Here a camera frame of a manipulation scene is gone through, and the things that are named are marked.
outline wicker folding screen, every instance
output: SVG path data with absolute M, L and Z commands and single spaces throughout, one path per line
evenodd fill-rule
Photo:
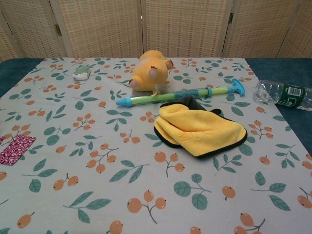
M 279 57 L 312 58 L 312 0 L 303 0 Z
M 45 58 L 64 56 L 53 28 L 47 0 L 0 0 L 0 8 L 24 56 Z
M 6 22 L 0 16 L 0 62 L 16 58 L 20 55 L 13 37 L 9 34 L 11 33 L 9 30 Z
M 140 0 L 58 0 L 72 56 L 139 57 Z
M 225 57 L 276 57 L 299 0 L 238 0 Z
M 144 49 L 167 57 L 217 57 L 231 0 L 142 0 Z

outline plush toy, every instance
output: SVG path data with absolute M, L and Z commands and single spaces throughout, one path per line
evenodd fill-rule
M 174 64 L 170 59 L 165 59 L 158 50 L 149 50 L 139 59 L 139 64 L 132 71 L 129 84 L 136 91 L 152 91 L 153 95 L 159 94 L 157 85 L 164 85 L 168 78 L 168 70 Z

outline yellow microfiber towel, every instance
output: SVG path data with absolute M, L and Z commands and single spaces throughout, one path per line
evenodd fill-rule
M 195 109 L 195 101 L 161 105 L 154 130 L 168 146 L 186 149 L 195 157 L 203 158 L 242 144 L 247 138 L 246 129 L 237 122 L 213 111 Z

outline small white object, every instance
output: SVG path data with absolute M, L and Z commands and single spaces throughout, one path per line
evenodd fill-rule
M 90 68 L 88 66 L 80 66 L 73 73 L 74 80 L 87 80 L 90 77 Z

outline green bottle label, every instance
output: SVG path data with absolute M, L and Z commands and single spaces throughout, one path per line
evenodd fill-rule
M 283 93 L 277 105 L 297 108 L 300 106 L 305 94 L 306 90 L 304 87 L 284 84 Z

